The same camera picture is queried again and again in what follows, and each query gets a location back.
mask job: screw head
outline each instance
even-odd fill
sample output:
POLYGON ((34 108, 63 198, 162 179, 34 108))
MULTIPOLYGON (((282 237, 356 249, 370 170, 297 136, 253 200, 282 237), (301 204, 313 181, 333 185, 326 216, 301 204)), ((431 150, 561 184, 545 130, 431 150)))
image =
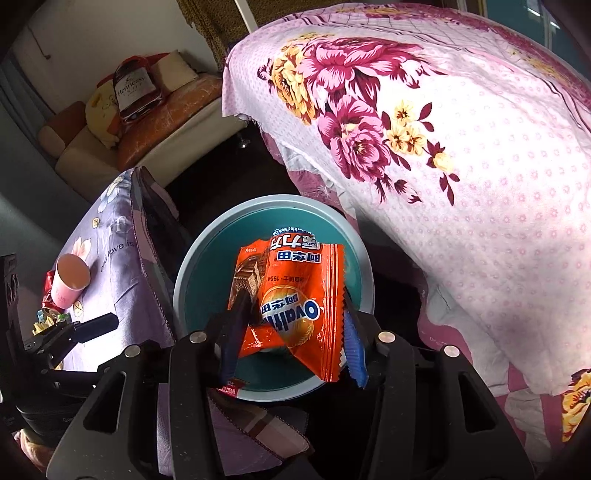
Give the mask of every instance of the screw head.
POLYGON ((446 347, 443 349, 443 353, 445 353, 447 356, 455 358, 460 356, 460 349, 455 345, 446 345, 446 347))
POLYGON ((383 343, 392 343, 394 340, 396 340, 396 335, 387 330, 382 330, 378 333, 378 339, 383 343))
POLYGON ((189 335, 189 341, 191 343, 202 343, 207 340, 207 333, 202 332, 201 330, 198 332, 193 332, 189 335))
POLYGON ((125 356, 127 358, 133 358, 135 356, 138 356, 141 351, 142 349, 139 347, 139 345, 129 345, 125 349, 125 356))

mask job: white wall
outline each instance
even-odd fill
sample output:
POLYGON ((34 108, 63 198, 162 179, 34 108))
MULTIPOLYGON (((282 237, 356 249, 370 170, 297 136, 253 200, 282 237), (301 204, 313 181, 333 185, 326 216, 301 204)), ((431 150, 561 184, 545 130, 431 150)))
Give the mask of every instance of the white wall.
POLYGON ((13 49, 41 97, 58 112, 87 101, 100 79, 132 55, 178 50, 197 70, 217 66, 205 39, 176 0, 47 0, 13 49))

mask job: orange cushion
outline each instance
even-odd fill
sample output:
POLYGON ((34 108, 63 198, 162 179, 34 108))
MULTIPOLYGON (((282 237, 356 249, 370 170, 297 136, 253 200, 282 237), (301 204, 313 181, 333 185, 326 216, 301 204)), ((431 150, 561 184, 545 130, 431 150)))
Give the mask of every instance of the orange cushion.
POLYGON ((162 105, 123 135, 117 150, 119 171, 137 165, 146 153, 221 95, 222 79, 209 74, 202 74, 175 90, 162 105))
POLYGON ((37 140, 41 148, 53 158, 59 158, 80 130, 86 126, 83 102, 74 102, 52 117, 39 130, 37 140))

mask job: paper cup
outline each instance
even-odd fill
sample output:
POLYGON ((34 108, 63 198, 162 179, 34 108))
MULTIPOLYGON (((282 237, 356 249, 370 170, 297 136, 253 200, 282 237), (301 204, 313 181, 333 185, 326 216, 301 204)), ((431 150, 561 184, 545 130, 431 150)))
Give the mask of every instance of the paper cup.
POLYGON ((77 255, 63 254, 57 259, 51 299, 61 309, 70 308, 90 283, 90 269, 77 255))

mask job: bottle label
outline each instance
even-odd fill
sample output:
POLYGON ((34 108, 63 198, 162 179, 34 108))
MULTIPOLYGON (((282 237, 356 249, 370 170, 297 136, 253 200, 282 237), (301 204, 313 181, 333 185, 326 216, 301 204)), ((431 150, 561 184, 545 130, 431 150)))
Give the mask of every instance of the bottle label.
POLYGON ((152 80, 150 80, 148 71, 144 67, 128 73, 115 85, 115 95, 117 96, 119 111, 122 112, 136 100, 155 90, 156 87, 152 83, 152 80))

